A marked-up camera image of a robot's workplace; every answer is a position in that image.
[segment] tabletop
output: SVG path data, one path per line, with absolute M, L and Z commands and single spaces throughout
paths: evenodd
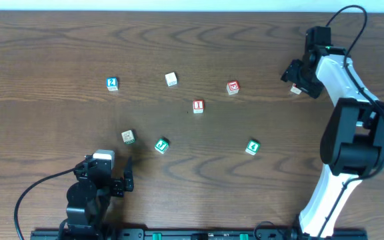
M 0 239 L 16 239 L 13 209 L 42 177 L 97 149 L 116 152 L 115 175 L 133 157 L 135 190 L 112 199 L 106 222 L 150 229 L 252 229 L 290 225 L 306 206 L 322 162 L 319 142 L 333 105 L 290 93 L 280 81 L 301 58 L 305 32 L 330 13 L 0 11 Z M 362 15 L 332 23 L 348 47 Z M 384 101 L 384 14 L 370 14 L 351 53 L 355 70 Z M 165 74 L 178 84 L 168 87 Z M 118 77 L 109 92 L 107 77 Z M 226 84 L 237 80 L 238 94 Z M 192 101 L 203 99 L 203 114 Z M 133 129 L 126 145 L 121 133 Z M 170 141 L 160 154 L 154 144 Z M 256 156 L 245 148 L 261 143 Z M 73 174 L 24 198 L 24 236 L 66 218 Z M 384 172 L 350 196 L 336 226 L 384 239 Z

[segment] cube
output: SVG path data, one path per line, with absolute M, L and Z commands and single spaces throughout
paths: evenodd
M 295 83 L 293 83 L 293 86 L 291 86 L 290 91 L 291 91 L 292 93 L 297 94 L 297 95 L 301 93 L 301 90 L 296 86 Z
M 193 113 L 204 112 L 204 100 L 195 100 L 193 102 Z
M 238 81 L 228 82 L 226 89 L 227 89 L 228 94 L 230 94 L 230 95 L 238 93 L 239 92 Z
M 134 134 L 132 130 L 125 131 L 121 134 L 123 136 L 123 140 L 125 144 L 134 143 Z
M 167 85 L 169 87 L 177 84 L 177 78 L 176 78 L 176 74 L 175 73 L 166 74 L 165 75 L 165 80 L 166 80 Z
M 106 78 L 106 86 L 109 91 L 118 90 L 118 79 L 116 77 Z
M 260 148 L 260 144 L 258 142 L 250 140 L 245 151 L 251 155 L 256 155 L 259 148 Z
M 168 142 L 163 139 L 158 140 L 157 144 L 155 144 L 155 149 L 161 154 L 164 154 L 168 149 Z

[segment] white backdrop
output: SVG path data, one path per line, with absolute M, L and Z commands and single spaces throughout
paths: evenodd
M 350 4 L 384 13 L 384 0 L 0 0 L 0 10 L 335 12 Z

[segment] wood grain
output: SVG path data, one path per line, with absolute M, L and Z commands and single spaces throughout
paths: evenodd
M 0 239 L 16 239 L 13 208 L 32 182 L 74 166 L 96 149 L 134 159 L 135 191 L 113 200 L 107 221 L 148 228 L 288 225 L 318 180 L 319 141 L 331 115 L 326 93 L 290 95 L 279 80 L 303 54 L 306 29 L 324 13 L 0 12 Z M 361 15 L 333 23 L 349 46 Z M 384 101 L 384 15 L 371 14 L 352 52 L 366 86 Z M 168 88 L 164 74 L 179 84 Z M 120 90 L 108 92 L 105 78 Z M 229 96 L 226 82 L 238 80 Z M 205 112 L 192 114 L 192 100 Z M 134 129 L 137 142 L 120 133 Z M 170 149 L 153 149 L 164 136 Z M 244 153 L 261 142 L 255 157 Z M 73 175 L 23 200 L 25 236 L 58 227 Z M 384 172 L 348 200 L 338 227 L 384 239 Z

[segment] blue cube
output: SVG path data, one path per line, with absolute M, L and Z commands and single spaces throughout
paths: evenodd
M 110 91 L 118 90 L 118 79 L 116 77 L 106 78 L 106 86 Z

